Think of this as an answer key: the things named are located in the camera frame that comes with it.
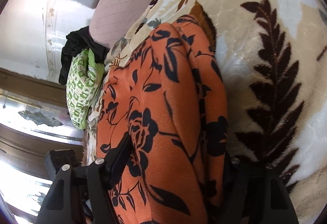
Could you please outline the cream leaf-pattern fleece blanket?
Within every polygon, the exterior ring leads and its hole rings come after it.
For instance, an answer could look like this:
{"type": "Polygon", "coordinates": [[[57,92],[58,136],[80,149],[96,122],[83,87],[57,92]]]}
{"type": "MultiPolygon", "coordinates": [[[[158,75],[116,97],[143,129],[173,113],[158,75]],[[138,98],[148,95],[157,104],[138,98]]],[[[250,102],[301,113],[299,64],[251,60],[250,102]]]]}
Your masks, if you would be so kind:
{"type": "MultiPolygon", "coordinates": [[[[108,73],[125,65],[153,29],[184,15],[197,19],[221,74],[227,100],[225,154],[271,164],[299,223],[316,222],[326,207],[326,3],[152,0],[108,53],[108,73]]],[[[96,155],[108,73],[93,111],[96,155]]]]}

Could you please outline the black cloth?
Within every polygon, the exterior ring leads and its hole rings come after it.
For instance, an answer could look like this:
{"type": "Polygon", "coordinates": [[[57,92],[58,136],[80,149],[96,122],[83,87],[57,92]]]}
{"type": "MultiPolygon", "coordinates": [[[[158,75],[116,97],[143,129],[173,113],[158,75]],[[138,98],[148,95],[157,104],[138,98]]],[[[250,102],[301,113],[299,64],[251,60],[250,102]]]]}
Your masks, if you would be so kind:
{"type": "Polygon", "coordinates": [[[73,57],[76,57],[85,48],[92,50],[96,63],[104,62],[109,52],[107,47],[94,41],[90,35],[89,26],[70,32],[66,36],[66,43],[61,52],[62,67],[59,73],[59,84],[66,85],[73,57]]]}

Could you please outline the green white patterned pillow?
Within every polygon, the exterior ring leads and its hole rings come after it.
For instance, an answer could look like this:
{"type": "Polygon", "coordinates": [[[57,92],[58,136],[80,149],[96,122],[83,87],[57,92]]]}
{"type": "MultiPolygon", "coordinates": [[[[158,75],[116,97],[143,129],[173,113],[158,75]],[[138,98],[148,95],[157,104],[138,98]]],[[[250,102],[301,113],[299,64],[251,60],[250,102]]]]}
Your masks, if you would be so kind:
{"type": "Polygon", "coordinates": [[[87,127],[87,113],[99,90],[105,66],[95,62],[91,49],[83,49],[72,59],[66,83],[66,102],[74,127],[87,127]]]}

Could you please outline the orange floral garment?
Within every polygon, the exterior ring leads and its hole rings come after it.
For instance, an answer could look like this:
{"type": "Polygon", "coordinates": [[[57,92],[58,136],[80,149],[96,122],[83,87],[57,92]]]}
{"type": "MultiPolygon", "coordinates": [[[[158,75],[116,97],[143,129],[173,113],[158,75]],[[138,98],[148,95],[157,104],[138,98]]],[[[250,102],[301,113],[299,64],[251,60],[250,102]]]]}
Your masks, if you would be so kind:
{"type": "Polygon", "coordinates": [[[133,152],[109,192],[120,223],[216,223],[227,100],[211,44],[192,15],[164,23],[108,73],[97,155],[123,136],[133,152]]]}

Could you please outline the stained glass window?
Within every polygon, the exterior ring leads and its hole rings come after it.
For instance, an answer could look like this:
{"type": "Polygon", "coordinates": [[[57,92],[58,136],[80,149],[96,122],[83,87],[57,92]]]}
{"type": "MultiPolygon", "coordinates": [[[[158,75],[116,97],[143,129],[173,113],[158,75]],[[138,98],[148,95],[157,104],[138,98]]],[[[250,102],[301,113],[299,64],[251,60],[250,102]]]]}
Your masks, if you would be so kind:
{"type": "Polygon", "coordinates": [[[1,89],[1,124],[42,139],[82,145],[83,131],[74,127],[66,108],[1,89]]]}

